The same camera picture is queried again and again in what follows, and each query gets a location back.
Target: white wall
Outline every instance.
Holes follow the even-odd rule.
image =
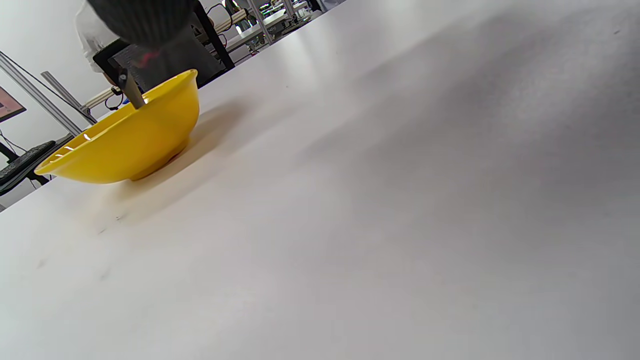
[[[204,0],[202,4],[209,8],[217,2]],[[109,84],[101,74],[91,71],[82,54],[74,25],[76,12],[82,3],[83,0],[3,1],[0,4],[0,50],[38,77],[41,72],[50,71],[78,101],[85,102],[108,88]],[[228,33],[237,35],[234,29]],[[239,49],[233,58],[246,53]],[[27,112],[0,124],[4,135],[12,142],[29,149],[66,135],[63,127],[1,71],[0,86],[27,108]],[[78,126],[84,128],[88,125],[66,104],[45,90],[43,92]],[[96,117],[106,112],[103,106],[93,110]],[[4,158],[0,156],[0,167],[3,166],[2,161]],[[9,206],[32,191],[33,187],[24,181],[0,197],[0,204]]]

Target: white table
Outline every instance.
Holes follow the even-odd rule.
[[[387,4],[202,89],[152,177],[2,212],[0,358],[635,359],[638,12]]]

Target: cable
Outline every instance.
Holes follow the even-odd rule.
[[[107,104],[107,101],[109,101],[109,99],[105,99],[105,100],[104,100],[104,105],[107,107],[107,109],[109,109],[109,110],[111,110],[111,111],[115,111],[115,110],[117,110],[117,109],[120,107],[120,105],[122,105],[122,102],[124,102],[124,93],[120,94],[120,104],[117,104],[117,105],[116,105],[116,106],[114,106],[114,107],[109,106],[109,105]]]
[[[17,66],[20,70],[24,71],[27,75],[31,76],[35,81],[37,81],[40,85],[44,86],[45,89],[47,89],[50,93],[52,93],[53,95],[55,95],[57,98],[59,98],[60,100],[62,100],[65,104],[71,106],[71,108],[73,110],[76,110],[78,112],[78,114],[82,115],[84,118],[86,118],[87,120],[89,120],[92,124],[93,124],[93,119],[91,117],[89,117],[87,114],[83,113],[82,111],[80,111],[80,109],[76,108],[75,106],[73,106],[70,102],[68,102],[64,97],[58,95],[57,92],[51,90],[47,85],[45,85],[45,83],[43,83],[40,79],[36,78],[32,73],[30,73],[29,71],[27,71],[27,69],[25,69],[24,67],[22,67],[22,65],[18,64],[14,59],[11,59],[9,56],[7,56],[7,54],[3,53],[2,51],[0,51],[0,56],[4,56],[7,60],[9,60],[10,62],[12,62],[15,66]]]
[[[208,15],[208,14],[209,14],[209,12],[210,12],[211,10],[213,10],[213,8],[215,8],[216,6],[222,6],[222,4],[221,4],[221,3],[218,3],[218,4],[215,4],[214,6],[210,7],[210,8],[207,10],[207,15]],[[221,32],[225,32],[225,31],[229,30],[229,29],[234,25],[234,18],[233,18],[233,16],[231,15],[231,12],[230,12],[227,8],[225,8],[224,6],[222,6],[222,8],[223,8],[223,9],[225,9],[225,11],[227,12],[227,15],[229,15],[229,27],[228,27],[228,28],[226,28],[226,29],[224,29],[223,31],[221,31]]]
[[[27,152],[27,150],[25,150],[23,147],[21,147],[19,145],[15,145],[11,140],[7,139],[6,136],[2,133],[1,129],[0,129],[0,137],[2,137],[5,140],[5,142],[7,143],[7,145],[9,145],[9,147],[11,148],[11,151],[15,152],[15,149],[13,148],[13,146],[15,146],[18,149],[20,149],[20,150],[22,150],[24,152]]]

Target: yellow bowl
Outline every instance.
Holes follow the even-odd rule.
[[[49,156],[36,174],[95,184],[150,175],[189,142],[200,113],[197,74],[189,70],[149,90],[139,110],[120,108]]]

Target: white shirt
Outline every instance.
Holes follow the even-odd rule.
[[[118,40],[118,35],[107,28],[86,1],[76,14],[76,31],[80,43],[82,43],[84,57],[89,62],[91,69],[101,73],[102,69],[93,60],[93,55]]]

